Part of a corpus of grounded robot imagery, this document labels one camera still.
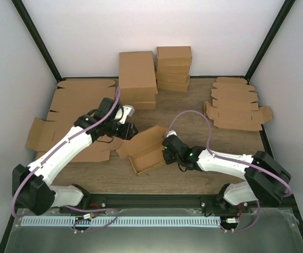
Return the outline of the small brown cardboard box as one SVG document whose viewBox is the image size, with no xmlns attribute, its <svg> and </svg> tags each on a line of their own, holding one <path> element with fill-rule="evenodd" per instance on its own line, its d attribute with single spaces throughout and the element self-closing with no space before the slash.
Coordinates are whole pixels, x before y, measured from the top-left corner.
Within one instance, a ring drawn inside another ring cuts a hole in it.
<svg viewBox="0 0 303 253">
<path fill-rule="evenodd" d="M 162 145 L 168 128 L 156 125 L 123 140 L 116 150 L 121 159 L 128 157 L 136 175 L 140 176 L 165 165 Z"/>
</svg>

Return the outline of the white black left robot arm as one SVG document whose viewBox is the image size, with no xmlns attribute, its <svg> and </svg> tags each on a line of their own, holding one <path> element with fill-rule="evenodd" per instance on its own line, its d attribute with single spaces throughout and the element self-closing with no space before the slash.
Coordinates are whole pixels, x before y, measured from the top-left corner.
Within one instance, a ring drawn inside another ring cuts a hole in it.
<svg viewBox="0 0 303 253">
<path fill-rule="evenodd" d="M 72 206 L 84 213 L 90 208 L 88 191 L 76 184 L 55 186 L 54 179 L 81 151 L 108 136 L 131 140 L 138 130 L 127 118 L 134 107 L 118 100 L 104 98 L 97 109 L 80 116 L 67 134 L 47 153 L 27 166 L 17 165 L 12 171 L 12 205 L 19 203 L 35 215 L 52 207 Z"/>
</svg>

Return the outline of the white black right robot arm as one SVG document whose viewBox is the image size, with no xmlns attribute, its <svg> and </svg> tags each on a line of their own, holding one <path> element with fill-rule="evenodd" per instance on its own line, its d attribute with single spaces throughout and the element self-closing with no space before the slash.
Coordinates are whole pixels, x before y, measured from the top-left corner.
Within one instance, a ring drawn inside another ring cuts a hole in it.
<svg viewBox="0 0 303 253">
<path fill-rule="evenodd" d="M 166 164 L 176 163 L 183 171 L 218 172 L 242 179 L 240 183 L 223 186 L 217 199 L 217 206 L 223 212 L 251 201 L 278 207 L 291 193 L 291 175 L 264 151 L 254 155 L 233 155 L 201 146 L 189 147 L 174 131 L 166 134 L 162 145 Z"/>
</svg>

